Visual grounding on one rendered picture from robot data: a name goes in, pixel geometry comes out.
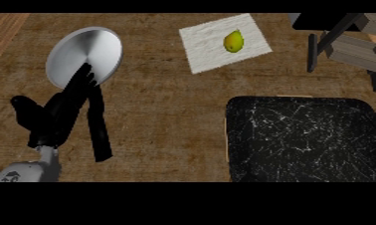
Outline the yellow-green pear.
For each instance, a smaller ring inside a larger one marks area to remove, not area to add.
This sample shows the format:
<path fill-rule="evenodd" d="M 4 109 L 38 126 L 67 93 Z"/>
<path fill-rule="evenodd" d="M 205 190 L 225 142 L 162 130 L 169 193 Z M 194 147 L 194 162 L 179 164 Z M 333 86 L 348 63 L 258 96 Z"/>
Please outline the yellow-green pear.
<path fill-rule="evenodd" d="M 224 46 L 224 49 L 231 53 L 235 53 L 241 49 L 241 47 L 243 47 L 243 38 L 241 38 L 238 30 L 234 30 L 224 37 L 222 46 Z"/>

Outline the black tiered basket frame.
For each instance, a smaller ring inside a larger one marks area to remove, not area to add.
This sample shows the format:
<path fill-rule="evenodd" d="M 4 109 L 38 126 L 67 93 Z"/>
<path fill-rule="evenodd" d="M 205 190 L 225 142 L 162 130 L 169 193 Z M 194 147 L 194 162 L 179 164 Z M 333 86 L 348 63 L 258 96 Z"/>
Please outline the black tiered basket frame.
<path fill-rule="evenodd" d="M 324 49 L 331 45 L 345 31 L 359 20 L 362 13 L 289 13 L 287 18 L 293 30 L 327 31 L 322 38 L 315 34 L 308 35 L 306 72 L 311 73 L 317 66 L 317 58 Z"/>

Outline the grey slatted block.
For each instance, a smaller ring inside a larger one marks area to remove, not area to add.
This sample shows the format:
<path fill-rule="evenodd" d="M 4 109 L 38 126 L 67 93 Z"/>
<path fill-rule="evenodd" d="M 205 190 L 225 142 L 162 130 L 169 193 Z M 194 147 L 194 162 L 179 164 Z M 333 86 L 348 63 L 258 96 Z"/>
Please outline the grey slatted block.
<path fill-rule="evenodd" d="M 340 35 L 325 48 L 325 57 L 340 63 L 376 72 L 376 13 L 364 13 L 355 27 L 370 40 Z"/>

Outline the white cloth placemat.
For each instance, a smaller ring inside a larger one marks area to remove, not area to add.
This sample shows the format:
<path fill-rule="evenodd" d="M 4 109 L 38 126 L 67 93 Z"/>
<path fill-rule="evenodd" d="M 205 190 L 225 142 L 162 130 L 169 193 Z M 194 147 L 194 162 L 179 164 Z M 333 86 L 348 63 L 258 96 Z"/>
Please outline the white cloth placemat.
<path fill-rule="evenodd" d="M 243 46 L 231 53 L 222 45 L 224 37 L 238 31 Z M 271 52 L 261 30 L 247 13 L 179 29 L 187 63 L 193 74 Z"/>

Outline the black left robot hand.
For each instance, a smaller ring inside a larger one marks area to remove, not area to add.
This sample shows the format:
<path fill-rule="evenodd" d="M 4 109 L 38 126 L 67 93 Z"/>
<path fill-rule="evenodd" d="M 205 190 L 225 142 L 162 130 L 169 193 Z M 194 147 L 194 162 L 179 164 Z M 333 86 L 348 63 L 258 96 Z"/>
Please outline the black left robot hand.
<path fill-rule="evenodd" d="M 95 112 L 104 111 L 100 86 L 88 63 L 81 66 L 67 86 L 50 97 L 42 107 L 25 96 L 10 99 L 16 121 L 29 130 L 31 148 L 41 145 L 57 147 L 64 143 L 85 101 L 90 101 Z"/>

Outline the black marbled tray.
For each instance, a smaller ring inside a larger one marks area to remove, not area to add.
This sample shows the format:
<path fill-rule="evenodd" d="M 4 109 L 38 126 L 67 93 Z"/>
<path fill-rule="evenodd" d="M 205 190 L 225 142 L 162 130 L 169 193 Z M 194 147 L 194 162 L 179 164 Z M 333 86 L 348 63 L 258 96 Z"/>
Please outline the black marbled tray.
<path fill-rule="evenodd" d="M 356 99 L 234 97 L 225 143 L 234 182 L 376 182 L 376 110 Z"/>

